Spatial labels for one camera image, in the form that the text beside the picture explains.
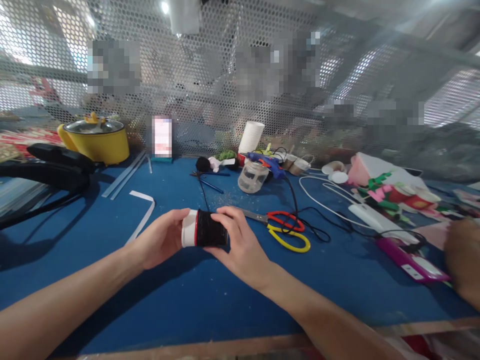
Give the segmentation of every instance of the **table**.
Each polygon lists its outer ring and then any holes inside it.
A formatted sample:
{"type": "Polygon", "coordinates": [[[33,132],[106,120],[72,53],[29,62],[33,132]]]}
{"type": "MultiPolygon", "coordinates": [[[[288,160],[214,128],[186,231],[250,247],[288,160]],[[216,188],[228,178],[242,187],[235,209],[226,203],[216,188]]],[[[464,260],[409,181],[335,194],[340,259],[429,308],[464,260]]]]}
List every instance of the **table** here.
{"type": "MultiPolygon", "coordinates": [[[[122,247],[150,206],[129,195],[130,190],[155,199],[147,224],[171,209],[206,209],[198,181],[189,176],[195,159],[153,163],[153,174],[145,162],[115,200],[101,197],[127,165],[128,161],[95,173],[85,199],[0,233],[0,309],[122,247]]],[[[210,183],[225,191],[220,194],[204,186],[211,210],[224,205],[263,214],[293,210],[284,181],[273,180],[260,192],[247,195],[238,188],[236,173],[231,175],[208,176],[210,183]]],[[[298,178],[290,180],[298,206],[315,206],[299,187],[298,178]]],[[[306,179],[303,184],[319,201],[355,218],[347,210],[347,201],[319,181],[306,179]]],[[[327,211],[323,213],[336,221],[327,211]]],[[[332,241],[319,242],[308,232],[311,250],[294,253],[275,241],[264,225],[248,222],[272,261],[369,326],[385,335],[480,326],[479,314],[445,284],[416,284],[371,240],[345,233],[314,213],[303,216],[327,231],[332,241]]],[[[445,269],[441,251],[428,246],[425,253],[445,269]]],[[[65,340],[54,356],[145,349],[150,350],[143,355],[241,355],[307,344],[302,329],[285,311],[210,254],[191,247],[130,282],[65,340]]]]}

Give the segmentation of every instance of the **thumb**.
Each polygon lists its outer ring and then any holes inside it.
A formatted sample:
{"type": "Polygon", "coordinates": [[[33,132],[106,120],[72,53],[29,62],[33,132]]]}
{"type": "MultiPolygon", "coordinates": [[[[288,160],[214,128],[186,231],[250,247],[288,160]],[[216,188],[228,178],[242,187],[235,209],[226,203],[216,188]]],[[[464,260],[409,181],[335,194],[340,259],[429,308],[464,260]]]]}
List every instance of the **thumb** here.
{"type": "Polygon", "coordinates": [[[212,254],[214,257],[217,258],[219,262],[225,265],[228,270],[232,271],[232,259],[230,259],[229,254],[227,254],[225,250],[218,247],[204,247],[203,250],[205,250],[207,253],[212,254]]]}
{"type": "Polygon", "coordinates": [[[190,209],[188,207],[181,210],[171,210],[170,218],[172,220],[183,220],[189,215],[189,213],[190,213],[190,209]]]}

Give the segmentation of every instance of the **hand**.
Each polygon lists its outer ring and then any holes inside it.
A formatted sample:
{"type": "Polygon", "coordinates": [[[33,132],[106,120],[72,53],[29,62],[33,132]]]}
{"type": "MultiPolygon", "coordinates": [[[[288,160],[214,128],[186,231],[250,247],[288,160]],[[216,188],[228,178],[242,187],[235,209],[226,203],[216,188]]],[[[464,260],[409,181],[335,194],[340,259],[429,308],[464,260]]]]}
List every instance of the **hand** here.
{"type": "Polygon", "coordinates": [[[458,247],[472,242],[480,242],[480,226],[477,223],[470,218],[450,223],[446,247],[458,247]]]}
{"type": "Polygon", "coordinates": [[[454,289],[480,311],[480,227],[471,219],[452,221],[444,251],[454,289]]]}
{"type": "Polygon", "coordinates": [[[189,212],[184,208],[164,213],[127,245],[139,256],[143,269],[156,267],[182,248],[182,220],[189,212]]]}
{"type": "Polygon", "coordinates": [[[232,206],[217,209],[211,218],[221,223],[230,235],[230,253],[217,247],[206,247],[240,280],[255,290],[263,290],[274,276],[275,264],[269,260],[247,224],[243,212],[232,206]]]}

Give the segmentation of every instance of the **forearm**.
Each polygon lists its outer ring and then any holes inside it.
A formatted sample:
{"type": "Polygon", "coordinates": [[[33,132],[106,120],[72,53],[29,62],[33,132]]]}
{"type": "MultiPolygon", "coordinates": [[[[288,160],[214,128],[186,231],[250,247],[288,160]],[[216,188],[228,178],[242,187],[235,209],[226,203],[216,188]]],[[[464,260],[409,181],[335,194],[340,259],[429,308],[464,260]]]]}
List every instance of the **forearm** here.
{"type": "Polygon", "coordinates": [[[0,312],[5,359],[45,359],[69,334],[142,272],[122,248],[0,312]]]}
{"type": "Polygon", "coordinates": [[[274,265],[260,292],[286,310],[327,359],[403,359],[370,327],[274,265]]]}

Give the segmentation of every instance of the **scissor blade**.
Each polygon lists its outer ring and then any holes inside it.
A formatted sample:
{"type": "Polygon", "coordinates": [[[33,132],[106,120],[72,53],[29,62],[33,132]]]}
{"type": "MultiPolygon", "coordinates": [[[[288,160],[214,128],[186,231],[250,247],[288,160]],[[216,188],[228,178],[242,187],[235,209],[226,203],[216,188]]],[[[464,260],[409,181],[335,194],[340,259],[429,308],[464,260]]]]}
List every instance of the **scissor blade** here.
{"type": "Polygon", "coordinates": [[[257,221],[259,221],[263,224],[268,224],[269,223],[269,218],[268,218],[267,215],[256,214],[254,212],[242,209],[240,207],[237,207],[237,209],[240,209],[242,211],[243,215],[245,215],[247,218],[257,220],[257,221]]]}

